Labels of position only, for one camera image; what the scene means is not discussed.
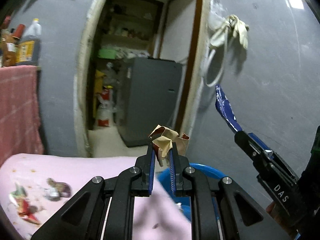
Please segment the tan paper wrapper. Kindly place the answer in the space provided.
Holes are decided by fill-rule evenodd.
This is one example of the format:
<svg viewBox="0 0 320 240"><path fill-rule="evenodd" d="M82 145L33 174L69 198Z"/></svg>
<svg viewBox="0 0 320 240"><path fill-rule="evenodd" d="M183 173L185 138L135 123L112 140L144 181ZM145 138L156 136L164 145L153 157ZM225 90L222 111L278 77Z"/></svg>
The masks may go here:
<svg viewBox="0 0 320 240"><path fill-rule="evenodd" d="M185 156L190 140L190 137L185 133L179 135L176 131L161 125L156 126L149 138L152 141L160 167L164 166L165 159L169 159L169 151L173 149L173 144L176 144L178 154Z"/></svg>

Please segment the blue snack wrapper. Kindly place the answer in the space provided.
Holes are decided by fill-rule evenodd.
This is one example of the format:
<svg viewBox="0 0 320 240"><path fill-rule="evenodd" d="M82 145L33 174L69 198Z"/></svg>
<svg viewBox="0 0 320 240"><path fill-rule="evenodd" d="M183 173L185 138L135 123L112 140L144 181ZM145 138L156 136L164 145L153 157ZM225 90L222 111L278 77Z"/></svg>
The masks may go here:
<svg viewBox="0 0 320 240"><path fill-rule="evenodd" d="M215 96L215 108L227 123L228 127L233 131L233 133L242 131L242 127L238 124L231 104L220 85L215 85Z"/></svg>

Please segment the crumpled foil trash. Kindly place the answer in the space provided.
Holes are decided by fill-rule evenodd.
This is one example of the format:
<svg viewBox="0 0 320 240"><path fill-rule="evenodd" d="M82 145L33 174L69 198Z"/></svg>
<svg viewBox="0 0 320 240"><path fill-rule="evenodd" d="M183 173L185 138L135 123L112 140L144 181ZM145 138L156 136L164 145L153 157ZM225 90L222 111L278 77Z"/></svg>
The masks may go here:
<svg viewBox="0 0 320 240"><path fill-rule="evenodd" d="M72 189L67 183L58 182L52 178L47 178L46 182L48 187L43 189L43 196L47 200L57 202L61 198L71 197Z"/></svg>

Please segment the red green trash wrapper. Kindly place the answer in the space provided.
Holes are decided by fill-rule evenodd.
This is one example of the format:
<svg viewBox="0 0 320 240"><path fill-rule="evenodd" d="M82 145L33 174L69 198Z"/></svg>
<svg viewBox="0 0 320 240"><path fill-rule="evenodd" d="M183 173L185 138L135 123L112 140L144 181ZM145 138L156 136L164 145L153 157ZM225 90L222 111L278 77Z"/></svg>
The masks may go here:
<svg viewBox="0 0 320 240"><path fill-rule="evenodd" d="M16 207L17 214L22 220L41 225L41 222L34 215L35 211L31 210L26 190L19 183L15 183L15 191L9 194L9 200Z"/></svg>

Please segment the pink table cloth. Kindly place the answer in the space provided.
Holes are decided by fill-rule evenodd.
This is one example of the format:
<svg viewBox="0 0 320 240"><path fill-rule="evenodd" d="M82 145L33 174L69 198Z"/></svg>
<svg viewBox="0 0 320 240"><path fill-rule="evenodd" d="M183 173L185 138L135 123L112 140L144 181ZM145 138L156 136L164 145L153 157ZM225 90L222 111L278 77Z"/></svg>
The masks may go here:
<svg viewBox="0 0 320 240"><path fill-rule="evenodd" d="M44 197L47 179L63 182L76 194L93 177L116 177L132 167L135 157L67 158L20 153L1 166L1 222L14 239L30 239L56 211L67 202L54 202ZM23 220L9 194L21 185L33 206L40 225ZM152 195L137 197L133 216L133 239L191 239L191 223L165 191L158 179L153 182Z"/></svg>

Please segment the red white sack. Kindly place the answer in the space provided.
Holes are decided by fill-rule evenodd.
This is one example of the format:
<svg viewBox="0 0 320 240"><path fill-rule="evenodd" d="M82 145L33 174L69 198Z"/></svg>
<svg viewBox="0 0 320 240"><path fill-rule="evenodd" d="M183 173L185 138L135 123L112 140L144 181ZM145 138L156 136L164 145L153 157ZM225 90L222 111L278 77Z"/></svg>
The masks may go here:
<svg viewBox="0 0 320 240"><path fill-rule="evenodd" d="M98 127L112 127L114 126L114 102L113 102L113 87L105 86L101 92L98 93L98 101L100 105L97 109L97 126Z"/></svg>

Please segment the red plaid cloth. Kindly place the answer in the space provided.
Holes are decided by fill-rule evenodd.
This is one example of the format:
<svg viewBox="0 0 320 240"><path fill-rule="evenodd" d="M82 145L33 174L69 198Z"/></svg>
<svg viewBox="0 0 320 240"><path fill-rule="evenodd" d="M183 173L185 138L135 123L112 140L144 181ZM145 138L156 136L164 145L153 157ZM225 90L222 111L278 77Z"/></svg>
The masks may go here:
<svg viewBox="0 0 320 240"><path fill-rule="evenodd" d="M1 164L19 153L43 154L37 67L1 68Z"/></svg>

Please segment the grey washing machine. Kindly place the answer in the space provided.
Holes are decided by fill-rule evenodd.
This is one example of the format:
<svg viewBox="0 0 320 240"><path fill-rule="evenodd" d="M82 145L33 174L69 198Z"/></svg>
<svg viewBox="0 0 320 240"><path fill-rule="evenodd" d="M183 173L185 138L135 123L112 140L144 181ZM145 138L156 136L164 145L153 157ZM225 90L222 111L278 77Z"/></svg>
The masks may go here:
<svg viewBox="0 0 320 240"><path fill-rule="evenodd" d="M157 125L172 124L183 66L170 60L136 57L119 72L116 126L127 147L149 143Z"/></svg>

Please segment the green plastic box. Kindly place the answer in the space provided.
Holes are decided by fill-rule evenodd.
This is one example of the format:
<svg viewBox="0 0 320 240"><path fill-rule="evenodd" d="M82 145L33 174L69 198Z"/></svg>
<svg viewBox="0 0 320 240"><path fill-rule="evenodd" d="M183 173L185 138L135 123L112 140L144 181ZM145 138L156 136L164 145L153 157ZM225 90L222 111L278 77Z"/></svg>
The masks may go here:
<svg viewBox="0 0 320 240"><path fill-rule="evenodd" d="M115 49L101 48L98 51L98 57L101 59L116 59L117 51Z"/></svg>

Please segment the large oil jug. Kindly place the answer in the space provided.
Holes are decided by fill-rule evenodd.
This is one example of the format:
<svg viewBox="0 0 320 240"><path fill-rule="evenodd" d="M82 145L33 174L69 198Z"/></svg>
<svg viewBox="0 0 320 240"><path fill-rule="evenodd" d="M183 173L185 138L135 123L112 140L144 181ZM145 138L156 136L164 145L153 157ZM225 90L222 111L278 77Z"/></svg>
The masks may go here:
<svg viewBox="0 0 320 240"><path fill-rule="evenodd" d="M23 33L18 44L16 65L38 66L41 51L42 27L39 19L35 18L28 29Z"/></svg>

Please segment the white hanging gloves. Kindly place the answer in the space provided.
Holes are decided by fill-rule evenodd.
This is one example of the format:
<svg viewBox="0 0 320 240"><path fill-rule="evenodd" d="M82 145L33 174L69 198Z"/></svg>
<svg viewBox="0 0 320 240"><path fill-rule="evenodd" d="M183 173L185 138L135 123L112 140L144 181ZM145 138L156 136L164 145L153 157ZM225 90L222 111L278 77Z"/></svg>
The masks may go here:
<svg viewBox="0 0 320 240"><path fill-rule="evenodd" d="M213 31L209 42L210 49L225 45L228 36L231 35L233 38L238 38L239 43L247 50L249 25L240 20L238 16L232 14L224 18L219 15L213 15L209 21L209 27Z"/></svg>

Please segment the brown sauce bottle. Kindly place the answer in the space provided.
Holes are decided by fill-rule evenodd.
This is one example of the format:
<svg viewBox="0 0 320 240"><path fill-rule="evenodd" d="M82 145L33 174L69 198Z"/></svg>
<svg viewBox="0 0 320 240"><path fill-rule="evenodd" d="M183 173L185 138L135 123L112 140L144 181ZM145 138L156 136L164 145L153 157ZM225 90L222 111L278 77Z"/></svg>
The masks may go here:
<svg viewBox="0 0 320 240"><path fill-rule="evenodd" d="M16 55L18 50L18 44L23 35L25 29L24 24L19 24L16 29L11 29L9 33L6 33L1 40L2 49L2 66L11 67L16 64Z"/></svg>

